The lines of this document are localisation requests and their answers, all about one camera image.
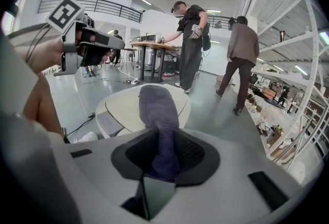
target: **purple cloth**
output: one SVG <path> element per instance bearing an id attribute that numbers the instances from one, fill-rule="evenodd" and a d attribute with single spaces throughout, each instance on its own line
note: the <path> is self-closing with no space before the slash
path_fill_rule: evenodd
<path id="1" fill-rule="evenodd" d="M 143 86 L 139 93 L 139 116 L 147 128 L 159 129 L 158 153 L 147 175 L 163 181 L 174 181 L 179 174 L 174 141 L 179 121 L 169 91 L 155 85 Z"/>

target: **table leg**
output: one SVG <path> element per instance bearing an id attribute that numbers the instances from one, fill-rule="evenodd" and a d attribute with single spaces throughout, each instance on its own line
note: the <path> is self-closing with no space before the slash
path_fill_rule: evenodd
<path id="1" fill-rule="evenodd" d="M 142 62 L 141 62 L 141 66 L 140 66 L 140 80 L 141 81 L 144 81 L 145 53 L 146 53 L 146 46 L 143 46 Z"/>
<path id="2" fill-rule="evenodd" d="M 165 55 L 166 55 L 166 49 L 161 50 L 161 61 L 160 61 L 160 68 L 159 68 L 159 82 L 162 82 L 162 71 L 163 71 L 163 64 L 165 62 Z"/>
<path id="3" fill-rule="evenodd" d="M 152 61 L 152 71 L 151 71 L 151 77 L 154 77 L 155 72 L 155 60 L 156 60 L 156 49 L 153 49 L 153 61 Z"/>

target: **ceiling light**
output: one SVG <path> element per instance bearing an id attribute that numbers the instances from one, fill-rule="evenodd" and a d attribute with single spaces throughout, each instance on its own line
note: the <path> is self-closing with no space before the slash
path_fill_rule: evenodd
<path id="1" fill-rule="evenodd" d="M 214 12 L 214 13 L 221 13 L 221 11 L 220 10 L 207 10 L 207 12 Z"/>
<path id="2" fill-rule="evenodd" d="M 303 73 L 304 75 L 308 75 L 305 71 L 303 71 L 299 66 L 295 65 L 295 68 L 299 69 L 299 71 L 301 73 Z"/>
<path id="3" fill-rule="evenodd" d="M 147 2 L 146 0 L 142 0 L 143 2 L 145 2 L 146 4 L 148 4 L 148 5 L 152 5 L 151 3 L 149 3 L 149 2 Z"/>
<path id="4" fill-rule="evenodd" d="M 281 71 L 284 71 L 283 69 L 279 68 L 277 65 L 274 65 L 274 64 L 273 64 L 273 66 L 274 66 L 275 68 L 281 70 Z"/>
<path id="5" fill-rule="evenodd" d="M 320 33 L 320 36 L 323 38 L 324 42 L 329 45 L 329 36 L 326 32 Z"/>

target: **black metal railing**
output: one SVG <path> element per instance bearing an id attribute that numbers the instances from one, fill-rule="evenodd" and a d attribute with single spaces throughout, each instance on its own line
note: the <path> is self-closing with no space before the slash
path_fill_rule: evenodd
<path id="1" fill-rule="evenodd" d="M 226 16 L 214 16 L 214 15 L 208 15 L 208 22 L 210 24 L 211 28 L 215 29 L 228 29 L 229 23 L 228 21 L 230 20 L 230 17 Z"/>
<path id="2" fill-rule="evenodd" d="M 50 12 L 60 0 L 40 0 L 38 13 Z M 85 11 L 94 11 L 127 18 L 141 23 L 142 13 L 132 8 L 107 0 L 76 0 L 85 7 Z"/>

